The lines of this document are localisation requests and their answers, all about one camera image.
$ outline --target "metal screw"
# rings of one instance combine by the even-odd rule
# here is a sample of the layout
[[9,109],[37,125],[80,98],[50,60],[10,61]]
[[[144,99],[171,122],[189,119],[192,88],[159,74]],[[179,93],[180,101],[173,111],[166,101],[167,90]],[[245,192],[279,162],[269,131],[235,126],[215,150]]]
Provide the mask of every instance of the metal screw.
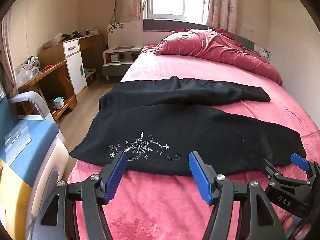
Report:
[[91,180],[97,180],[97,179],[99,179],[99,178],[100,178],[100,176],[99,176],[98,174],[93,174],[93,175],[91,175],[91,177],[90,177]]
[[259,183],[257,181],[255,181],[255,180],[253,180],[253,181],[250,181],[250,185],[252,187],[257,187],[259,185]]
[[64,181],[64,180],[59,180],[58,182],[57,182],[57,186],[58,187],[62,187],[62,186],[64,186],[66,184],[66,182]]
[[225,180],[226,176],[222,175],[222,174],[218,174],[217,175],[217,180]]

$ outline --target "window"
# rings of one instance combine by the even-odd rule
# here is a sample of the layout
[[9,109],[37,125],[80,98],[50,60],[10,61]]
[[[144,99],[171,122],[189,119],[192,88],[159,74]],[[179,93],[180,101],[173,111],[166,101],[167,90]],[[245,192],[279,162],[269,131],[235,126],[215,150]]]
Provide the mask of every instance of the window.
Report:
[[148,18],[203,24],[204,14],[204,0],[148,0]]

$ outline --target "cabinet door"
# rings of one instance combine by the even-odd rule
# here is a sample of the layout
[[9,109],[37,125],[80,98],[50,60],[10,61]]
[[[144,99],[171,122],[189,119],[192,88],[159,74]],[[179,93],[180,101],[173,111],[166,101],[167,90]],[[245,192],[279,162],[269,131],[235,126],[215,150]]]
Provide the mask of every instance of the cabinet door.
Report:
[[87,86],[87,81],[85,79],[83,70],[81,52],[67,57],[67,66],[73,89],[75,91],[75,94],[78,94],[83,88]]

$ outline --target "pink fleece blanket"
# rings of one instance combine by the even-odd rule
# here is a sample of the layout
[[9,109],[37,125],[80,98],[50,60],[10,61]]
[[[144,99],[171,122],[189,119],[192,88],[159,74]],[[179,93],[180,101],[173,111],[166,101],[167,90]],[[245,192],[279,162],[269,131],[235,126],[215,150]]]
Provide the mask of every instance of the pink fleece blanket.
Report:
[[[266,122],[287,126],[300,133],[307,159],[320,161],[320,131],[306,114],[278,84],[269,78],[238,67],[195,57],[142,53],[130,67],[122,81],[156,80],[171,76],[193,77],[262,87],[270,102],[241,101],[219,106],[228,113],[242,114]],[[86,179],[101,167],[77,161],[68,183]],[[284,176],[306,179],[305,173],[293,164],[280,168]],[[229,176],[233,181],[247,183],[252,179],[263,188],[268,180],[261,172],[250,171]],[[236,235],[239,203],[234,204],[228,239]],[[86,239],[81,203],[76,203],[81,240]],[[103,206],[114,240],[202,239],[212,207],[200,197],[193,178],[164,176],[126,171],[115,198]],[[276,207],[279,219],[290,221],[290,214]]]

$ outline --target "embroidered flower pattern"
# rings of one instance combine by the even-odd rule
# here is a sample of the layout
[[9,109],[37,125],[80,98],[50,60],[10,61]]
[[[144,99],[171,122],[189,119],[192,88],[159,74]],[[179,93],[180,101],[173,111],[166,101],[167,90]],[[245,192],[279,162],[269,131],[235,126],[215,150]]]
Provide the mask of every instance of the embroidered flower pattern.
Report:
[[[180,154],[176,154],[175,155],[175,159],[172,159],[170,158],[165,152],[164,150],[169,150],[170,149],[170,145],[166,144],[165,146],[162,146],[160,143],[158,143],[157,141],[153,140],[153,137],[152,135],[149,135],[148,137],[151,138],[150,140],[148,141],[145,141],[143,140],[143,137],[144,137],[144,132],[142,132],[140,134],[140,137],[137,138],[135,141],[133,142],[128,142],[126,141],[125,144],[126,144],[126,148],[123,150],[123,152],[125,153],[134,153],[134,154],[137,154],[135,157],[128,157],[127,160],[128,161],[135,161],[135,160],[138,160],[141,156],[141,154],[144,154],[144,158],[147,160],[148,159],[148,155],[145,154],[145,151],[149,151],[149,152],[153,152],[153,149],[149,146],[150,144],[156,144],[157,146],[160,147],[161,151],[160,152],[156,152],[157,154],[159,154],[160,156],[166,156],[169,161],[176,161],[176,160],[179,160],[181,158]],[[116,154],[118,153],[118,147],[121,147],[122,144],[121,142],[118,143],[117,146],[114,146],[113,144],[111,144],[109,146],[109,149],[110,150],[113,150],[115,149],[116,150]]]

